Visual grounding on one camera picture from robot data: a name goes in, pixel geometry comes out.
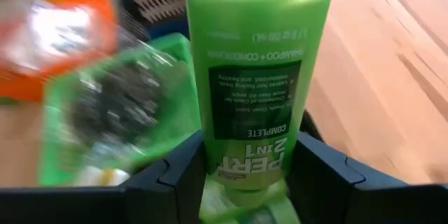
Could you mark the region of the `orange slotted plastic basket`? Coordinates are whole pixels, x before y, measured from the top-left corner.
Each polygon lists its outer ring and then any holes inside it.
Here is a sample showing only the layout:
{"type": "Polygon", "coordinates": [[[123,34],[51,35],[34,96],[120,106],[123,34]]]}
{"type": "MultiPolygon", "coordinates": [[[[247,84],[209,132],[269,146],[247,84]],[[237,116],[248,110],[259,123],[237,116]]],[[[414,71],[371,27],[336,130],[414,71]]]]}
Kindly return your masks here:
{"type": "Polygon", "coordinates": [[[49,79],[73,71],[80,66],[90,64],[99,58],[110,55],[117,49],[118,28],[116,26],[116,14],[114,13],[110,0],[63,0],[57,3],[48,3],[63,8],[75,5],[93,7],[100,16],[101,38],[104,41],[97,49],[82,53],[79,57],[63,59],[54,64],[41,64],[37,60],[39,73],[35,76],[0,69],[0,97],[27,102],[39,102],[43,98],[44,85],[49,79]]]}

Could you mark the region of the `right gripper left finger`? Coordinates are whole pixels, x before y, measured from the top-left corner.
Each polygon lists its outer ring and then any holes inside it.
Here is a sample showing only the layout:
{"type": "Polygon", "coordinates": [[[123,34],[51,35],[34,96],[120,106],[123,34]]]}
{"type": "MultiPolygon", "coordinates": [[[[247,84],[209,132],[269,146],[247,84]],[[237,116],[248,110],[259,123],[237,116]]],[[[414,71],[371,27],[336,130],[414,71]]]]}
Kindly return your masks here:
{"type": "Polygon", "coordinates": [[[205,177],[196,132],[117,186],[0,189],[0,224],[200,224],[205,177]]]}

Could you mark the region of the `black slotted plastic basket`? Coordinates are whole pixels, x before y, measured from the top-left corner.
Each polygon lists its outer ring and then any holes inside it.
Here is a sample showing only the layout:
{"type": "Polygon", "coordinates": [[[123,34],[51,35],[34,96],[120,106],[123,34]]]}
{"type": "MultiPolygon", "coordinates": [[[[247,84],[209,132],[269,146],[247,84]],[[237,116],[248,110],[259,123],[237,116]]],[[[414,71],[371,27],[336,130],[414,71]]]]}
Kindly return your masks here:
{"type": "Polygon", "coordinates": [[[302,116],[302,121],[300,123],[300,131],[308,134],[309,136],[324,142],[317,126],[314,123],[313,118],[311,117],[310,113],[305,110],[302,116]]]}
{"type": "Polygon", "coordinates": [[[189,37],[186,0],[120,0],[120,24],[142,41],[173,33],[189,37]]]}

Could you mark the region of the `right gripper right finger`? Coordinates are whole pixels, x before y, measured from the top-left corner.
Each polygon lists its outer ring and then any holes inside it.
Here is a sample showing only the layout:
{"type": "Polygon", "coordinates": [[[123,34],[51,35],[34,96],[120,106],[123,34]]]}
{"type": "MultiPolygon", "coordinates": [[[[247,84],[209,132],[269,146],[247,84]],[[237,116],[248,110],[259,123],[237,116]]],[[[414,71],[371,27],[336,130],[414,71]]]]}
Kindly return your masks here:
{"type": "Polygon", "coordinates": [[[410,185],[300,133],[287,178],[303,224],[448,224],[448,185],[410,185]]]}

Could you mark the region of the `green slotted plastic basket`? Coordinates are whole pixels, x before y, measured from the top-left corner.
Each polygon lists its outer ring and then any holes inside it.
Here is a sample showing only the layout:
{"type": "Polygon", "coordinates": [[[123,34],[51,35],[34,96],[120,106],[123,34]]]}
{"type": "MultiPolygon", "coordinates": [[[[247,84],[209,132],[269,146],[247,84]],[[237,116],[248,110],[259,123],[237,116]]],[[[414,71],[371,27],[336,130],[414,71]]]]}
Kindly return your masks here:
{"type": "MultiPolygon", "coordinates": [[[[141,41],[132,41],[127,46],[139,42],[141,41]]],[[[184,61],[188,72],[182,84],[177,87],[170,103],[165,106],[161,124],[143,135],[139,151],[122,161],[100,168],[121,169],[130,177],[146,165],[168,154],[201,125],[189,40],[182,34],[170,34],[144,44],[184,61]]],[[[46,85],[43,139],[38,166],[40,186],[76,186],[74,182],[80,170],[91,166],[83,161],[86,149],[71,135],[66,108],[74,97],[78,72],[83,69],[92,71],[95,65],[104,60],[58,76],[46,85]]]]}

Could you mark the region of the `clear bag of black ties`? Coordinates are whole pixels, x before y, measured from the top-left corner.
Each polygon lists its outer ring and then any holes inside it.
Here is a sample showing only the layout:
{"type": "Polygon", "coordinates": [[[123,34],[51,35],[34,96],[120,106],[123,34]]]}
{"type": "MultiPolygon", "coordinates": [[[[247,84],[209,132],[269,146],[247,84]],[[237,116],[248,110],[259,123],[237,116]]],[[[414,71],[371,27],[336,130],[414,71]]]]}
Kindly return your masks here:
{"type": "Polygon", "coordinates": [[[139,151],[187,72],[184,61],[142,42],[80,70],[66,121],[86,149],[84,163],[105,168],[139,151]]]}

